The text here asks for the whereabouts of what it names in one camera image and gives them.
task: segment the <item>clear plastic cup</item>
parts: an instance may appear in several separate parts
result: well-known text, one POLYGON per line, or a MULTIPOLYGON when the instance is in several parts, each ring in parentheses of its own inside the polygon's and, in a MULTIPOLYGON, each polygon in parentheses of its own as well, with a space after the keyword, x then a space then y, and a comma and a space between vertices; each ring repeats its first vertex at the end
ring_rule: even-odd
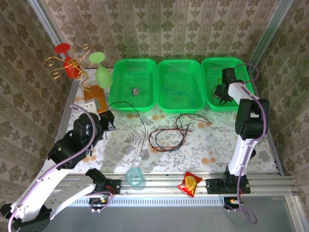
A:
POLYGON ((143 182, 143 173, 139 168, 130 168, 126 172, 126 181, 132 186, 139 186, 143 182))

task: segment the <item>floral tablecloth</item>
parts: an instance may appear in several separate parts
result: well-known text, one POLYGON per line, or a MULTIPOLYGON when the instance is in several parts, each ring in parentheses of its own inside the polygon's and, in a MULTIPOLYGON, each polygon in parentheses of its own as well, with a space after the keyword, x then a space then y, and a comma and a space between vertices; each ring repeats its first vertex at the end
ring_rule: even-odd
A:
MULTIPOLYGON (((95 70, 88 70, 89 85, 96 85, 95 70)), ((104 90, 108 102, 109 89, 104 90)), ((84 91, 79 87, 76 104, 84 104, 84 91)), ((92 156, 79 162, 74 171, 86 172, 97 168, 103 172, 126 172, 131 167, 139 167, 144 172, 150 171, 192 171, 192 172, 223 172, 231 161, 237 142, 235 133, 236 112, 213 112, 206 106, 197 114, 207 118, 213 124, 193 121, 183 117, 183 124, 191 123, 185 144, 174 152, 157 152, 148 142, 150 132, 159 128, 173 128, 178 115, 166 114, 158 105, 151 111, 141 113, 147 129, 143 150, 144 127, 136 113, 112 112, 115 116, 116 129, 107 133, 107 140, 98 142, 92 156)), ((72 111, 68 131, 72 129, 80 111, 72 111)), ((174 145, 180 140, 175 131, 161 133, 158 142, 163 145, 174 145)), ((256 156, 248 166, 249 172, 277 172, 267 140, 256 146, 256 156)))

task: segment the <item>wall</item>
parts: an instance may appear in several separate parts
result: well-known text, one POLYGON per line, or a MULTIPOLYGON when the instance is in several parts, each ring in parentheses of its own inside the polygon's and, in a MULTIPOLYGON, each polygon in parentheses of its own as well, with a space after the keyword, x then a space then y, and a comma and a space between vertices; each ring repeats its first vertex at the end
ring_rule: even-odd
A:
POLYGON ((42 0, 76 56, 91 43, 104 65, 122 58, 249 60, 278 0, 42 0))
POLYGON ((309 1, 294 0, 258 67, 278 153, 309 219, 309 1))
POLYGON ((53 47, 27 1, 0 1, 0 207, 26 190, 55 141, 71 82, 49 77, 53 47))

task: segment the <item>green plastic basket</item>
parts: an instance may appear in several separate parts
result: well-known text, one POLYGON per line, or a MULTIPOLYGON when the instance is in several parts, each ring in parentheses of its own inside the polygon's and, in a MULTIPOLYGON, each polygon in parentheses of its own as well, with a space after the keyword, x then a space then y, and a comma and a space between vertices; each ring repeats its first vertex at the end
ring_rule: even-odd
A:
MULTIPOLYGON (((204 77, 204 85, 206 98, 209 108, 212 111, 237 111, 238 104, 235 101, 227 102, 220 105, 220 99, 213 96, 215 87, 222 83, 222 69, 234 68, 238 64, 242 64, 242 60, 233 57, 226 58, 206 58, 202 61, 202 71, 204 77)), ((235 69, 235 76, 238 80, 249 81, 248 71, 245 65, 239 66, 235 69)), ((248 90, 254 93, 251 83, 246 84, 248 90)))
MULTIPOLYGON (((149 111, 157 99, 157 65, 152 59, 122 59, 115 63, 109 103, 128 102, 138 111, 149 111)), ((126 103, 112 105, 122 112, 135 112, 126 103)))
POLYGON ((167 59, 158 64, 158 104, 166 113, 195 113, 206 105, 200 64, 167 59))

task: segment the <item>red snack bag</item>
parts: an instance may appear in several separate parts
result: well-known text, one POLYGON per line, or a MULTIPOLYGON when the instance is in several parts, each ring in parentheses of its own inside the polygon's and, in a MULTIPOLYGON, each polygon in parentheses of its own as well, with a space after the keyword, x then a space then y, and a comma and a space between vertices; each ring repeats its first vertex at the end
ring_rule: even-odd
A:
POLYGON ((185 172, 183 182, 178 185, 178 188, 191 197, 194 197, 197 184, 201 182, 203 178, 193 175, 192 173, 185 172))

